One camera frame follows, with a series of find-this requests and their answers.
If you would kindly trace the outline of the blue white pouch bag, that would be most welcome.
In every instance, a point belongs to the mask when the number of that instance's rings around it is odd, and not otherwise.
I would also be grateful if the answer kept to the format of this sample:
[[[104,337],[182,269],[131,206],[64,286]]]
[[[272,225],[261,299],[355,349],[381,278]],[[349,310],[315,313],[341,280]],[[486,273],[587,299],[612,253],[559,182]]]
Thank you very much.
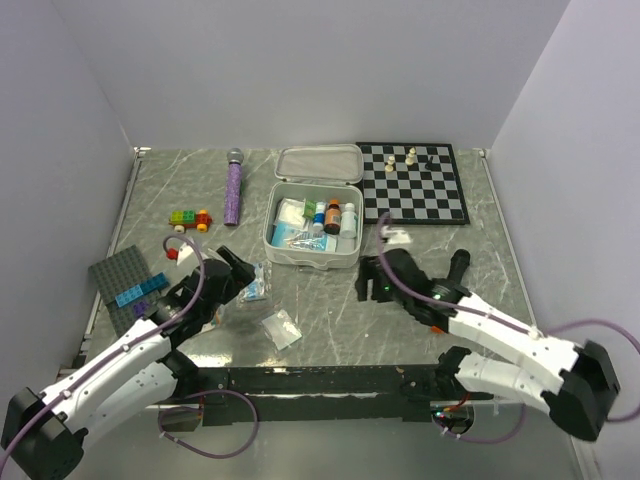
[[[283,249],[335,252],[337,240],[324,232],[314,233],[280,222],[275,226],[271,245]]]

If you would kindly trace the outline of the brown bottle orange cap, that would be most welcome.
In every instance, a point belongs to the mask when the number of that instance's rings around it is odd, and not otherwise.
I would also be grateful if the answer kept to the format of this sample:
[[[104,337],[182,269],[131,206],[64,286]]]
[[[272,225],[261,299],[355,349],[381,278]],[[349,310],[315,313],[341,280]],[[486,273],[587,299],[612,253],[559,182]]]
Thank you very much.
[[[325,212],[324,232],[329,235],[338,235],[341,228],[340,204],[336,199],[328,202]]]

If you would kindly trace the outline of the white green pill bottle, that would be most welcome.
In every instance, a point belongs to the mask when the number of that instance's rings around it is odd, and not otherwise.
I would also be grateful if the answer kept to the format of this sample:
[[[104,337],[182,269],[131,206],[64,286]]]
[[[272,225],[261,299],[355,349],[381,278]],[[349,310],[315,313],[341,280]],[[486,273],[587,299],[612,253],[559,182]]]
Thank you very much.
[[[358,232],[358,215],[353,203],[346,203],[341,211],[341,238],[354,239]]]

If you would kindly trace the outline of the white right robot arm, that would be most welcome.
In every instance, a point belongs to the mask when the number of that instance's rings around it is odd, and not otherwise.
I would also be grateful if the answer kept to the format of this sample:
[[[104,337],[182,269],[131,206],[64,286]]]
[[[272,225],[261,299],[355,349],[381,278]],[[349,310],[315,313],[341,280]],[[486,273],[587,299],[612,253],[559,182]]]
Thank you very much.
[[[486,393],[546,413],[565,433],[594,442],[620,384],[606,349],[546,336],[490,306],[462,284],[470,254],[457,250],[444,278],[428,277],[409,252],[364,256],[355,282],[361,301],[399,304],[433,331],[469,340],[495,353],[489,359],[454,346],[438,359],[436,385],[448,398]]]

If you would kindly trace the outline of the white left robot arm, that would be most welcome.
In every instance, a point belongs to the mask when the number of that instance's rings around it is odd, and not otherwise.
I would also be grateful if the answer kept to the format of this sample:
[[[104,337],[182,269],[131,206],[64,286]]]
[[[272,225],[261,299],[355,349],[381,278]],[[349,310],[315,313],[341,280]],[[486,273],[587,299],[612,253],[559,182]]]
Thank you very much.
[[[64,479],[89,443],[144,408],[193,397],[199,369],[179,349],[255,279],[252,264],[221,246],[217,258],[192,252],[191,274],[155,300],[117,342],[40,392],[14,395],[1,435],[1,460],[31,479]]]

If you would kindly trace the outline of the white medicine kit case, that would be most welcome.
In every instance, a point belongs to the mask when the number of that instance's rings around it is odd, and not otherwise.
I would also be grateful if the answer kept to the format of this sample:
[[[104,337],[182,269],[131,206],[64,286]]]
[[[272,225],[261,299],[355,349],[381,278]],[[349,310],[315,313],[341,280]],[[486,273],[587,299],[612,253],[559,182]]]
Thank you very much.
[[[360,255],[364,197],[361,150],[351,144],[290,147],[275,166],[264,245],[282,265],[345,269]]]

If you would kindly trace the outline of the large gauze plastic bag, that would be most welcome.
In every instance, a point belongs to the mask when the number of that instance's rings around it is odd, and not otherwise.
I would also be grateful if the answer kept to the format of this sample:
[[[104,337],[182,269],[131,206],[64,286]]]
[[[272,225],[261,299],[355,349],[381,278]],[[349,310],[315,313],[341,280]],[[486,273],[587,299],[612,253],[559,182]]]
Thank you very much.
[[[303,230],[307,219],[304,217],[305,202],[291,198],[283,198],[275,215],[274,224],[286,224],[293,228]]]

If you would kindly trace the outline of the small green medicine box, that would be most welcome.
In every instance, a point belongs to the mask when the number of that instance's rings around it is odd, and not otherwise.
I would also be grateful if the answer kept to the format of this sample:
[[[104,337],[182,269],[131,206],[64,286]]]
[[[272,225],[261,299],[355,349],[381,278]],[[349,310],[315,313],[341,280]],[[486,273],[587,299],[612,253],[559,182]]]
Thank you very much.
[[[316,212],[316,203],[314,201],[306,199],[304,201],[304,206],[303,206],[303,217],[306,219],[312,220],[315,216],[315,212]]]

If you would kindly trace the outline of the white blue pill bottle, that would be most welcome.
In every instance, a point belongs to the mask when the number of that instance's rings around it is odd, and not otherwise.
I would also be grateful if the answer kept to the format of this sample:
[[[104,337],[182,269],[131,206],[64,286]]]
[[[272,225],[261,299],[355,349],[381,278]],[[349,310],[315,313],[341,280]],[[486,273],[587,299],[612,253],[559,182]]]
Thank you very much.
[[[312,229],[314,232],[321,232],[324,230],[326,203],[317,202],[316,212],[312,222]]]

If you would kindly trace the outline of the blue packets plastic bag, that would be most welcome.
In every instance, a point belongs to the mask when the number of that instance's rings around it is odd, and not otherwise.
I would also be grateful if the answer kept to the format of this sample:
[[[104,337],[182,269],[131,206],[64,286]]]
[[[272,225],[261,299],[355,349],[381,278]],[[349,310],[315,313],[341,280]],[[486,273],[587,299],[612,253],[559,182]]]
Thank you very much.
[[[240,308],[254,308],[266,306],[271,300],[272,264],[264,260],[253,264],[255,279],[245,287],[237,297]]]

